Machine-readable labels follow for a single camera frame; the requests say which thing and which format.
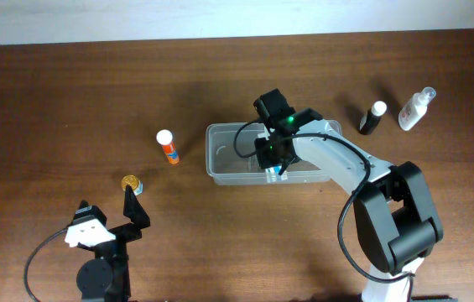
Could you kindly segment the white blue medicine box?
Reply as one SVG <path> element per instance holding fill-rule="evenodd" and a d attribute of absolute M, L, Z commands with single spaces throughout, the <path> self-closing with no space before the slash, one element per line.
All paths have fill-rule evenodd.
<path fill-rule="evenodd" d="M 277 165 L 265 169 L 266 179 L 268 183 L 284 182 L 288 179 L 286 172 L 280 174 L 281 168 L 281 165 Z"/>

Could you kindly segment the black bottle white cap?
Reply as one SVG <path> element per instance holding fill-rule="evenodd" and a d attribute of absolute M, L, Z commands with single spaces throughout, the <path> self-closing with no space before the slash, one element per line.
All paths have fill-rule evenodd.
<path fill-rule="evenodd" d="M 371 134 L 380 123 L 380 120 L 387 111 L 387 108 L 387 104 L 383 101 L 374 102 L 360 121 L 359 133 L 362 135 Z"/>

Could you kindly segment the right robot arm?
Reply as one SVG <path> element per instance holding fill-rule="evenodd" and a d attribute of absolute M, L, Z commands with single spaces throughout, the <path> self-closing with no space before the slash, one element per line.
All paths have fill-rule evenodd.
<path fill-rule="evenodd" d="M 394 165 L 346 140 L 336 122 L 296 111 L 274 89 L 252 122 L 206 129 L 206 171 L 219 185 L 332 180 L 349 198 L 336 233 L 349 264 L 367 279 L 363 301 L 410 301 L 415 272 L 443 235 L 420 168 Z"/>

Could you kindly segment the orange effervescent tablet tube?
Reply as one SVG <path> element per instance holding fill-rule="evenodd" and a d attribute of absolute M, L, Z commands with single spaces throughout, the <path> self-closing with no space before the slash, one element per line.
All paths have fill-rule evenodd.
<path fill-rule="evenodd" d="M 160 130 L 156 134 L 156 140 L 158 144 L 162 147 L 166 159 L 169 161 L 170 164 L 178 164 L 180 161 L 180 157 L 174 145 L 173 138 L 173 133 L 167 129 Z"/>

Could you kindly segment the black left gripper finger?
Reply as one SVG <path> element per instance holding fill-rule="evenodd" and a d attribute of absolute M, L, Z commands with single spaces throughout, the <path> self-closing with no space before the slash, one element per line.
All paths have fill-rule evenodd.
<path fill-rule="evenodd" d="M 103 226 L 107 223 L 107 217 L 98 206 L 91 206 L 87 200 L 82 200 L 73 216 L 71 225 L 75 226 L 93 219 L 98 220 Z"/>
<path fill-rule="evenodd" d="M 151 221 L 147 212 L 139 203 L 137 196 L 130 185 L 126 185 L 125 187 L 123 215 L 129 218 L 131 223 L 139 229 L 151 226 Z"/>

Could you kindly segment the white spray bottle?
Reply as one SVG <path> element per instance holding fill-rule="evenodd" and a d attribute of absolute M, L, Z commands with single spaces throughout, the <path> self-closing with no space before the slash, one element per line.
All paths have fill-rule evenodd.
<path fill-rule="evenodd" d="M 433 87 L 427 86 L 421 92 L 416 92 L 401 109 L 398 115 L 398 125 L 404 131 L 409 131 L 427 112 L 428 105 L 436 96 Z"/>

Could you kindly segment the small gold-lidded jar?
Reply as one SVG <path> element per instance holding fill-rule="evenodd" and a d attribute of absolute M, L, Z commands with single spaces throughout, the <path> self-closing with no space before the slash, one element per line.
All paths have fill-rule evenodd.
<path fill-rule="evenodd" d="M 143 192 L 142 181 L 137 176 L 132 174 L 125 175 L 122 178 L 121 186 L 123 190 L 126 190 L 126 188 L 130 186 L 133 189 L 133 193 L 135 195 L 140 195 Z"/>

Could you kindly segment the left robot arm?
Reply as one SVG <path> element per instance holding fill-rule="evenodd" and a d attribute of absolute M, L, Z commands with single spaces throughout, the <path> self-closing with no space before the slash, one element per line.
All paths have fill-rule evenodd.
<path fill-rule="evenodd" d="M 76 276 L 82 302 L 123 302 L 131 297 L 127 244 L 142 237 L 141 229 L 133 223 L 108 229 L 106 221 L 97 206 L 82 200 L 66 230 L 70 247 L 94 253 Z"/>

